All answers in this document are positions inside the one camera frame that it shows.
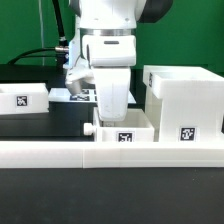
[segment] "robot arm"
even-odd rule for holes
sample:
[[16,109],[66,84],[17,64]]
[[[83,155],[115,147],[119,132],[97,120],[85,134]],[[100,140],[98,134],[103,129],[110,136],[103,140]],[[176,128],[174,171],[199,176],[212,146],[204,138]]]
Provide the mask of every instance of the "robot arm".
[[136,64],[136,21],[155,22],[171,5],[172,0],[70,0],[80,16],[81,58],[68,71],[66,86],[74,94],[79,80],[94,80],[102,121],[125,118],[130,67]]

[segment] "open white box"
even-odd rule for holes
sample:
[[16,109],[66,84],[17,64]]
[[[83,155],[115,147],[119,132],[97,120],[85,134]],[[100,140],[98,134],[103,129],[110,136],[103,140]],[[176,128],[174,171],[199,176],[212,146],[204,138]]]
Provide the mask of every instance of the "open white box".
[[46,113],[48,107],[44,83],[0,84],[0,114]]
[[[150,69],[153,67],[154,72],[184,68],[150,67]],[[147,69],[149,67],[146,67],[144,82],[149,85],[150,73],[147,73]],[[207,88],[207,81],[202,85]],[[153,103],[161,112],[161,99]],[[147,116],[156,112],[156,109],[150,110],[146,105]],[[160,122],[156,117],[154,119],[150,120],[153,125]],[[218,139],[197,142],[175,140],[134,143],[0,142],[0,168],[224,167],[224,142]]]
[[143,80],[159,142],[224,143],[224,78],[199,67],[145,66]]

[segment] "green wall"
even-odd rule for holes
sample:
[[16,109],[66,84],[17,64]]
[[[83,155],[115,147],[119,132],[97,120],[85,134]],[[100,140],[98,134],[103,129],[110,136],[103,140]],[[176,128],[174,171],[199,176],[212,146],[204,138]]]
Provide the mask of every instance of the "green wall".
[[[0,63],[41,47],[38,0],[2,1],[0,4]],[[66,36],[74,32],[68,0],[60,0]],[[58,43],[51,0],[42,0],[45,46]],[[154,65],[199,65],[224,72],[224,1],[174,0],[169,13],[155,24],[139,24],[136,32],[138,62]],[[23,59],[20,64],[41,64]]]

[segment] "white plastic barrier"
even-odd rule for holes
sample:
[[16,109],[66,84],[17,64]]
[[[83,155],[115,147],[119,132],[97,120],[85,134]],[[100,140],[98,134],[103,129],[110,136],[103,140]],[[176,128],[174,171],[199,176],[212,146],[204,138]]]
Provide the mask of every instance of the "white plastic barrier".
[[0,142],[0,168],[224,167],[224,144]]

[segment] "white container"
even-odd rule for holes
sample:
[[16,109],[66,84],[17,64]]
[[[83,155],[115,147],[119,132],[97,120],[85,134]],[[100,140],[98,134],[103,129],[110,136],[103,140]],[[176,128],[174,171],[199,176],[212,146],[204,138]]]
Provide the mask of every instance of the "white container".
[[153,142],[154,128],[141,109],[128,109],[124,121],[103,126],[98,108],[94,108],[93,125],[85,124],[84,133],[94,134],[96,142]]
[[143,81],[160,142],[224,140],[224,78],[199,67],[145,66]]
[[43,83],[0,84],[0,114],[48,112],[48,91]]

